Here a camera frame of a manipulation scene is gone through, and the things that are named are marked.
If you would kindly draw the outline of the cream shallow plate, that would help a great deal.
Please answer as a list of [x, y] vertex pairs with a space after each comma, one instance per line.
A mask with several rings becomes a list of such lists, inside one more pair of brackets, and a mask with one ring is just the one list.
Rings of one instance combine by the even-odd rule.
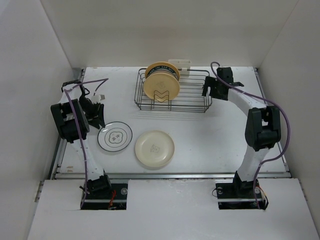
[[134, 150], [141, 164], [149, 168], [162, 168], [172, 160], [175, 143], [166, 132], [149, 130], [138, 137]]

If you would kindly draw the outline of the white plate green rim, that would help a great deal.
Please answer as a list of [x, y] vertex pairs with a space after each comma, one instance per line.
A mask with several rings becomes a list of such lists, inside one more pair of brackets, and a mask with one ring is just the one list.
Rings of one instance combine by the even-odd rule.
[[131, 127], [121, 121], [113, 121], [105, 125], [99, 130], [97, 142], [99, 146], [111, 153], [124, 150], [129, 146], [133, 139], [133, 131]]

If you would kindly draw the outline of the yellow shallow plate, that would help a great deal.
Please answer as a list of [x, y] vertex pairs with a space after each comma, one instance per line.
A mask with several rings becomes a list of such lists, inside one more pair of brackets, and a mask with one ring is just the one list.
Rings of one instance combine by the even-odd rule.
[[180, 83], [171, 74], [158, 72], [146, 78], [143, 83], [144, 93], [152, 100], [171, 101], [180, 93]]

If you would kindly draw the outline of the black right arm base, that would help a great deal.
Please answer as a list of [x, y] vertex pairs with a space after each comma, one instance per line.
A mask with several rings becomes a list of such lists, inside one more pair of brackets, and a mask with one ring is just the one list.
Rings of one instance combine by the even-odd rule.
[[237, 190], [232, 182], [218, 182], [215, 191], [219, 210], [266, 210], [269, 200], [259, 186]]

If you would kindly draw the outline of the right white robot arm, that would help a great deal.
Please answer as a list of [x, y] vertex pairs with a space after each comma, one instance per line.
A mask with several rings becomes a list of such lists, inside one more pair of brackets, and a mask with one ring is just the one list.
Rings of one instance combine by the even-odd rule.
[[246, 92], [241, 82], [234, 82], [230, 67], [212, 71], [215, 77], [205, 78], [202, 95], [233, 103], [247, 117], [244, 138], [246, 152], [232, 182], [232, 193], [243, 197], [254, 190], [258, 169], [270, 149], [281, 140], [280, 109], [266, 105], [262, 97]]

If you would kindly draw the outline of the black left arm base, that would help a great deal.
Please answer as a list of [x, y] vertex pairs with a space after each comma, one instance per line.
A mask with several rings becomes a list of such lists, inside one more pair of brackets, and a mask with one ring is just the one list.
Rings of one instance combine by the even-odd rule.
[[109, 189], [99, 190], [91, 193], [87, 190], [84, 193], [80, 203], [81, 210], [108, 210], [118, 211], [127, 209], [127, 197], [129, 189], [129, 181], [124, 179], [112, 179]]

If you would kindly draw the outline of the grey wire dish rack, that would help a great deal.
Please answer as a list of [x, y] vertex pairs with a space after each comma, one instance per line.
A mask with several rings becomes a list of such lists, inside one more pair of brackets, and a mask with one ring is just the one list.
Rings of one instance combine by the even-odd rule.
[[207, 90], [206, 95], [202, 95], [206, 77], [210, 75], [208, 70], [188, 69], [180, 75], [180, 91], [177, 97], [169, 100], [168, 92], [161, 94], [156, 91], [154, 96], [162, 97], [159, 101], [149, 98], [143, 90], [145, 70], [146, 68], [138, 70], [135, 85], [134, 103], [140, 110], [204, 113], [212, 105], [210, 91]]

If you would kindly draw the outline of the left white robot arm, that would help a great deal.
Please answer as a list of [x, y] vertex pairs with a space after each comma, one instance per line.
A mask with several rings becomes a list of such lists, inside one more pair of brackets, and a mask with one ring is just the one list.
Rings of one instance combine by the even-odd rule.
[[80, 80], [64, 82], [62, 97], [50, 106], [59, 136], [73, 147], [85, 171], [85, 187], [90, 195], [107, 198], [112, 186], [103, 167], [95, 160], [87, 134], [90, 127], [98, 130], [106, 126], [104, 104], [87, 98], [87, 89]]

